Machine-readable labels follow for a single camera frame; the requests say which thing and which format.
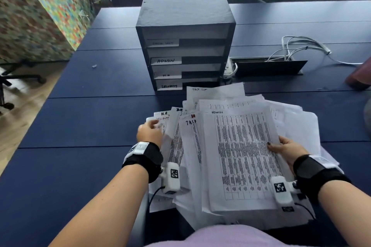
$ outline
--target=person's right hand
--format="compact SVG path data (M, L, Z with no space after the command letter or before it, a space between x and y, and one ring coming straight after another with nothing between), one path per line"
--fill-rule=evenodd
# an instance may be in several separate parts
M161 148L163 134L160 129L155 129L155 124L157 123L158 120L150 120L140 125L137 132L137 141L153 142Z
M300 156L309 154L309 152L302 145L294 142L293 140L282 136L278 137L282 145L267 142L267 147L275 153L280 153L292 170L295 160L297 160Z

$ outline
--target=forearm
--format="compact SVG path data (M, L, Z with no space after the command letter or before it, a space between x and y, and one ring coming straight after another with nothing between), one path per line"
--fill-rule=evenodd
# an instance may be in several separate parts
M141 165L123 167L62 229L49 247L123 247L148 189Z
M319 202L351 247L371 242L371 197L344 181L325 183Z

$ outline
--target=floor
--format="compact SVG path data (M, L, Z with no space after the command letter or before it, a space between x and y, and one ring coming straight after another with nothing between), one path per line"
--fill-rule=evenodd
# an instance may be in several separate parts
M40 85L36 80L11 80L4 86L5 101L15 104L11 111L0 107L0 175L16 151L45 100L59 79L66 62L42 63L33 68L21 67L13 74L40 74L46 78ZM6 67L0 67L0 73Z

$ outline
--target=blue table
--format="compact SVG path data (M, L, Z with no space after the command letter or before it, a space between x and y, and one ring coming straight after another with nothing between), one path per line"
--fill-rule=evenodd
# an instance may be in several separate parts
M237 22L231 57L269 56L288 34L316 38L340 61L363 62L371 55L370 1L232 4L231 9ZM186 98L184 91L154 92L135 30L138 14L139 8L102 9L71 58L0 178L0 245L47 246L118 172L135 143L137 125ZM371 92L343 83L354 67L337 65L319 51L295 56L308 60L304 75L246 78L246 94L262 93L316 113L323 147L371 194L371 141L363 122ZM317 215L334 229L320 209ZM148 243L192 232L176 210L153 213L148 222ZM167 232L158 229L162 225ZM317 244L311 240L320 232L310 226L270 232L286 243ZM279 235L288 233L300 236ZM334 231L328 245L343 243Z

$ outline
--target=gray paper organizer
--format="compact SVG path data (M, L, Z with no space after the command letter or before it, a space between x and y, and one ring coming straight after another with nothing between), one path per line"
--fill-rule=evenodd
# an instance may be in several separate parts
M136 28L154 89L218 81L235 26L227 0L143 0Z

